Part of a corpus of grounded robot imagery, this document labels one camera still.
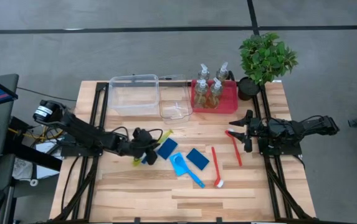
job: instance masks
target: green plant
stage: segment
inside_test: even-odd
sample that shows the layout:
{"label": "green plant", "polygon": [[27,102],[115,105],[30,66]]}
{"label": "green plant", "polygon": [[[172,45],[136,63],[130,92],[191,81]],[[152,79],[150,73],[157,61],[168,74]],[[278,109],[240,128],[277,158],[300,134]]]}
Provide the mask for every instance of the green plant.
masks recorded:
{"label": "green plant", "polygon": [[243,41],[240,49],[242,68],[256,84],[263,85],[275,77],[292,72],[296,61],[296,52],[285,49],[285,44],[276,42],[279,36],[275,33],[252,35]]}

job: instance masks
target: bottle cap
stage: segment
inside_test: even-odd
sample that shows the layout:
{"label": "bottle cap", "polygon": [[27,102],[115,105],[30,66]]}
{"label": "bottle cap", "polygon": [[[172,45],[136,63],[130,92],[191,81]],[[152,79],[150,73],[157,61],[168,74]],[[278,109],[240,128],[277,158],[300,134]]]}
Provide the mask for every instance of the bottle cap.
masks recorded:
{"label": "bottle cap", "polygon": [[216,90],[219,90],[220,88],[221,88],[221,82],[220,82],[220,80],[218,80],[217,78],[214,78],[213,79],[214,81],[215,81],[215,85],[214,85],[214,88],[216,89]]}
{"label": "bottle cap", "polygon": [[201,64],[202,66],[202,75],[207,75],[207,73],[209,73],[209,71],[207,70],[207,66],[205,64]]}
{"label": "bottle cap", "polygon": [[220,72],[221,73],[226,73],[227,72],[227,66],[228,66],[228,62],[224,62],[221,66]]}
{"label": "bottle cap", "polygon": [[201,88],[206,87],[206,81],[205,80],[198,80],[198,83],[200,83]]}

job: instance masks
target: potted plant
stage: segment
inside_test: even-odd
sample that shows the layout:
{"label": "potted plant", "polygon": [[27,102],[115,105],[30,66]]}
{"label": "potted plant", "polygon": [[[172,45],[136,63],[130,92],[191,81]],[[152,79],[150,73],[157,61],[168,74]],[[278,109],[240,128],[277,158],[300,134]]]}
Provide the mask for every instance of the potted plant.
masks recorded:
{"label": "potted plant", "polygon": [[241,100],[249,100],[260,91],[260,86],[272,82],[275,77],[292,72],[296,61],[296,52],[285,48],[285,44],[277,42],[275,33],[252,35],[243,41],[240,49],[242,68],[247,77],[239,81],[238,96]]}

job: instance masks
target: plastic bottle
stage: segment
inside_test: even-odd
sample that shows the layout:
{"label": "plastic bottle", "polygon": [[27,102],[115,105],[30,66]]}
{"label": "plastic bottle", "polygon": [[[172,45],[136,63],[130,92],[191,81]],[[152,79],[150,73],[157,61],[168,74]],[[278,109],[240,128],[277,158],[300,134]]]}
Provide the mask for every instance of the plastic bottle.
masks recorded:
{"label": "plastic bottle", "polygon": [[205,80],[207,82],[209,81],[210,78],[210,72],[205,64],[202,63],[201,66],[202,66],[202,70],[200,70],[198,73],[198,80]]}
{"label": "plastic bottle", "polygon": [[195,108],[204,108],[204,104],[206,103],[207,88],[208,86],[206,85],[205,80],[198,80],[198,84],[195,86]]}
{"label": "plastic bottle", "polygon": [[220,82],[224,83],[225,79],[228,77],[227,71],[228,62],[224,62],[219,70],[217,70],[216,77]]}
{"label": "plastic bottle", "polygon": [[220,80],[214,78],[215,83],[210,87],[210,96],[206,100],[207,108],[217,108],[220,103],[220,96],[222,95],[222,85]]}

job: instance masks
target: black flower pot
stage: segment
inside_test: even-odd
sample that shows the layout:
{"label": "black flower pot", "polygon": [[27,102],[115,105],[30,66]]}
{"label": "black flower pot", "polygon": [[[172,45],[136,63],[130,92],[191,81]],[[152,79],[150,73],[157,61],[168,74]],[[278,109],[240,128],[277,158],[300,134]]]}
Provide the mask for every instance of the black flower pot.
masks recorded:
{"label": "black flower pot", "polygon": [[251,100],[260,91],[260,86],[248,77],[242,78],[238,83],[238,97],[241,100]]}

